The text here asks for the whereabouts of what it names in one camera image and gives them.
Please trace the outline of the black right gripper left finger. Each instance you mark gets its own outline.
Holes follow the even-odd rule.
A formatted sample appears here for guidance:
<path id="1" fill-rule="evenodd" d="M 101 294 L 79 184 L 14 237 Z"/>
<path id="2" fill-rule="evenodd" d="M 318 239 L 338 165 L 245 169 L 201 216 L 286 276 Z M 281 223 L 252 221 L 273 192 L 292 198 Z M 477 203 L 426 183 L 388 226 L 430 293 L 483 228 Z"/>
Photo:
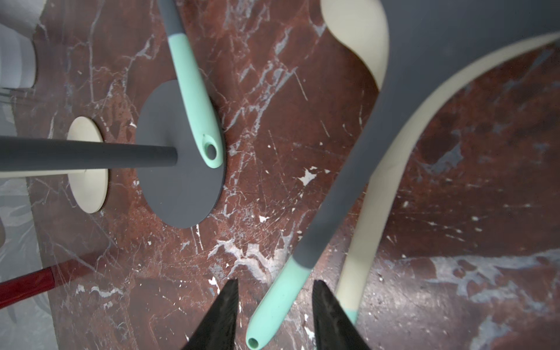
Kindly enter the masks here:
<path id="1" fill-rule="evenodd" d="M 239 283 L 230 279 L 183 349 L 235 349 L 238 310 Z"/>

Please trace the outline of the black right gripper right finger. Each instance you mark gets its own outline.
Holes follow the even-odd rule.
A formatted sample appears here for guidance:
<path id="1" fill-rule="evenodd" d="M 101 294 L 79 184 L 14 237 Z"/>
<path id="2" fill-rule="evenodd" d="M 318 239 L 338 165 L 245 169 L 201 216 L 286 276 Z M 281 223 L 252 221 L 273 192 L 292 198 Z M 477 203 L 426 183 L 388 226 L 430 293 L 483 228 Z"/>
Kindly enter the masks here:
<path id="1" fill-rule="evenodd" d="M 312 309 L 318 350 L 370 350 L 322 280 L 314 280 Z"/>

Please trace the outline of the grey slotted spatula mint handle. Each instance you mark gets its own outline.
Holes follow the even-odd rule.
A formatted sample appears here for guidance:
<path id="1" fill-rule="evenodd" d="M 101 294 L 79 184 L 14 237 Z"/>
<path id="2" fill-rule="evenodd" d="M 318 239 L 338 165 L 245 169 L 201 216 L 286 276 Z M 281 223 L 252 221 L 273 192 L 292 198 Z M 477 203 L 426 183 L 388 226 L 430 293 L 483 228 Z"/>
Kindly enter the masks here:
<path id="1" fill-rule="evenodd" d="M 174 1 L 159 1 L 176 78 L 195 145 L 211 169 L 224 164 L 222 129 Z"/>

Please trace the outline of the large grey skimmer mint handle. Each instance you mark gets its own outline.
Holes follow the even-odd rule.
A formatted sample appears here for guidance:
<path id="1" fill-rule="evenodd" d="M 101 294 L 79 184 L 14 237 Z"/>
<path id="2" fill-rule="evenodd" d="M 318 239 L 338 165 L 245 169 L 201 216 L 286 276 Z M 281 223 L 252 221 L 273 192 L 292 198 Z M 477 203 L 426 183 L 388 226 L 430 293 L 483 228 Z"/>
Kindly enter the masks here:
<path id="1" fill-rule="evenodd" d="M 331 34 L 368 68 L 379 95 L 333 186 L 246 331 L 250 349 L 276 335 L 351 207 L 363 207 L 335 292 L 313 288 L 316 344 L 364 347 L 355 322 L 399 183 L 436 112 L 460 89 L 557 41 L 558 1 L 322 1 Z"/>

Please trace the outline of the cream utensil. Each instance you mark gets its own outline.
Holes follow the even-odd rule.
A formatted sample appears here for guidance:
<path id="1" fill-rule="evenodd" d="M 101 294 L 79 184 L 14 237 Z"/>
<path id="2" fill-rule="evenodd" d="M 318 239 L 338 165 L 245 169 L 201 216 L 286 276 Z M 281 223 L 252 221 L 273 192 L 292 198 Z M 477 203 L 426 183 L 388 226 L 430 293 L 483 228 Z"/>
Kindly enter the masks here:
<path id="1" fill-rule="evenodd" d="M 558 1 L 323 1 L 332 35 L 379 95 L 358 158 L 367 191 L 335 295 L 357 321 L 367 278 L 414 146 L 436 112 L 498 65 L 559 38 Z"/>

